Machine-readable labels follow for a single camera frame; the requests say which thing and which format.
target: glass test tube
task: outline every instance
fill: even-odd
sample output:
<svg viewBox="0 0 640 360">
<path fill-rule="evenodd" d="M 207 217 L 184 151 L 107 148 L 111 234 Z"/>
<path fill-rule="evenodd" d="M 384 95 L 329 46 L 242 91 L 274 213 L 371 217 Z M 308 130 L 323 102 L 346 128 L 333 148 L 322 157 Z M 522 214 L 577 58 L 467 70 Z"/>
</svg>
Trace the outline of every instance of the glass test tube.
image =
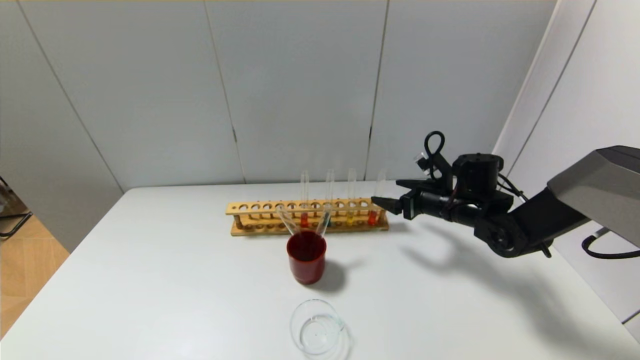
<svg viewBox="0 0 640 360">
<path fill-rule="evenodd" d="M 378 181 L 376 181 L 376 189 L 373 196 L 382 196 L 382 189 L 387 180 L 387 170 L 384 168 L 378 173 Z M 367 220 L 369 226 L 375 226 L 378 223 L 378 212 L 375 210 L 369 210 L 369 219 Z"/>
<path fill-rule="evenodd" d="M 356 169 L 349 169 L 349 177 L 347 183 L 347 195 L 349 199 L 349 204 L 347 205 L 349 208 L 356 206 Z M 353 225 L 353 210 L 347 210 L 347 221 L 348 226 Z"/>
<path fill-rule="evenodd" d="M 300 191 L 302 193 L 300 207 L 306 209 L 309 206 L 309 172 L 306 170 L 300 175 Z M 309 227 L 309 213 L 304 212 L 300 215 L 300 227 Z"/>
<path fill-rule="evenodd" d="M 331 168 L 329 169 L 329 171 L 326 172 L 326 192 L 324 193 L 324 204 L 323 204 L 324 208 L 326 208 L 327 206 L 329 208 L 333 207 L 333 183 L 334 182 L 335 182 L 335 172 Z M 331 227 L 331 217 L 329 217 L 327 226 Z"/>
</svg>

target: black cable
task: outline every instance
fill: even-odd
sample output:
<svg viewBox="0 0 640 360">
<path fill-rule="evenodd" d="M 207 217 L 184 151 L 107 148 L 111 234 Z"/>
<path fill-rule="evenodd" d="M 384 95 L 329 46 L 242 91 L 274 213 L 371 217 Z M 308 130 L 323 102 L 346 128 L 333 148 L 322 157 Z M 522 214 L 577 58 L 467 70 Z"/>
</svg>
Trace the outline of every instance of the black cable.
<svg viewBox="0 0 640 360">
<path fill-rule="evenodd" d="M 436 149 L 435 152 L 431 152 L 431 149 L 429 149 L 429 139 L 433 136 L 433 135 L 438 135 L 440 137 L 440 145 L 438 145 L 438 148 Z M 430 133 L 427 134 L 427 137 L 424 138 L 424 151 L 427 153 L 427 160 L 429 160 L 429 174 L 431 175 L 431 180 L 436 180 L 435 175 L 433 174 L 433 172 L 435 171 L 433 168 L 433 156 L 436 156 L 438 154 L 440 154 L 440 151 L 442 150 L 442 147 L 444 147 L 444 134 L 439 132 L 439 131 L 432 131 Z"/>
<path fill-rule="evenodd" d="M 589 250 L 589 246 L 591 246 L 591 244 L 596 241 L 601 235 L 608 233 L 609 231 L 606 230 L 604 232 L 598 231 L 596 232 L 594 235 L 589 236 L 588 238 L 584 239 L 584 241 L 582 241 L 582 249 L 584 250 L 584 252 L 586 252 L 587 254 L 589 254 L 590 256 L 593 256 L 594 258 L 598 258 L 598 259 L 612 259 L 612 260 L 617 260 L 617 259 L 630 259 L 630 258 L 638 258 L 640 257 L 640 250 L 638 251 L 630 251 L 630 252 L 622 252 L 620 254 L 602 254 L 600 252 L 593 252 L 591 250 Z"/>
<path fill-rule="evenodd" d="M 529 198 L 526 197 L 524 195 L 524 192 L 520 191 L 506 176 L 502 175 L 502 174 L 498 174 L 498 176 L 505 182 L 507 183 L 507 185 L 509 185 L 509 188 L 507 188 L 506 186 L 504 186 L 503 184 L 498 183 L 498 185 L 507 190 L 508 192 L 512 193 L 513 195 L 519 196 L 521 198 L 524 199 L 524 201 L 529 201 Z"/>
</svg>

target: red liquid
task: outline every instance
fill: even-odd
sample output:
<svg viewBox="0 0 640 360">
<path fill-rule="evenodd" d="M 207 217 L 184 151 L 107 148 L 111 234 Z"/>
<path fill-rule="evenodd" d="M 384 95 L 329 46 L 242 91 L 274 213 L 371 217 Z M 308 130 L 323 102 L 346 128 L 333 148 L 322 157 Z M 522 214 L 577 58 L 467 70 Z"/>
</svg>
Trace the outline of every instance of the red liquid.
<svg viewBox="0 0 640 360">
<path fill-rule="evenodd" d="M 377 217 L 378 213 L 376 211 L 369 210 L 369 219 L 367 220 L 369 226 L 375 226 L 378 223 Z"/>
<path fill-rule="evenodd" d="M 302 215 L 300 215 L 300 227 L 309 227 L 308 213 L 302 213 Z"/>
<path fill-rule="evenodd" d="M 301 284 L 313 284 L 324 272 L 326 241 L 313 231 L 303 230 L 289 238 L 287 253 L 293 277 Z"/>
</svg>

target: red liquid in cup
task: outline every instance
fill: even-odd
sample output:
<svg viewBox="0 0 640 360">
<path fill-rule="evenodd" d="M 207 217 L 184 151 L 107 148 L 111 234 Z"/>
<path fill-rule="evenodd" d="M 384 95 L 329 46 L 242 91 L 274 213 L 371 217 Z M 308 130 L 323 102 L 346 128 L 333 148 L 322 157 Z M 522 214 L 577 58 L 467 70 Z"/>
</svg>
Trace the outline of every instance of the red liquid in cup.
<svg viewBox="0 0 640 360">
<path fill-rule="evenodd" d="M 287 242 L 289 267 L 293 277 L 304 285 L 313 284 L 324 272 L 326 241 L 313 231 L 303 230 Z"/>
</svg>

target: test tube rack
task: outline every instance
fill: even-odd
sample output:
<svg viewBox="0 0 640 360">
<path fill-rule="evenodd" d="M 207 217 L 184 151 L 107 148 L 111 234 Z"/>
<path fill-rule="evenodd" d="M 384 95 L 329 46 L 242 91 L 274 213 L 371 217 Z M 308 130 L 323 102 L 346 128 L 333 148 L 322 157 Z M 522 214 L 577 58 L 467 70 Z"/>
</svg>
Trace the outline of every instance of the test tube rack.
<svg viewBox="0 0 640 360">
<path fill-rule="evenodd" d="M 282 235 L 289 232 L 276 213 L 277 206 L 284 206 L 298 226 L 302 213 L 307 213 L 309 229 L 315 230 L 323 214 L 323 205 L 327 202 L 322 199 L 310 199 L 307 208 L 304 208 L 304 203 L 299 200 L 230 202 L 225 214 L 234 217 L 232 236 Z M 387 211 L 373 204 L 370 198 L 355 198 L 351 201 L 352 206 L 349 206 L 347 199 L 333 199 L 331 203 L 331 223 L 326 229 L 327 233 L 389 230 Z M 353 212 L 351 225 L 348 225 L 347 221 L 349 211 Z M 377 222 L 374 225 L 367 222 L 369 211 L 376 212 Z"/>
</svg>

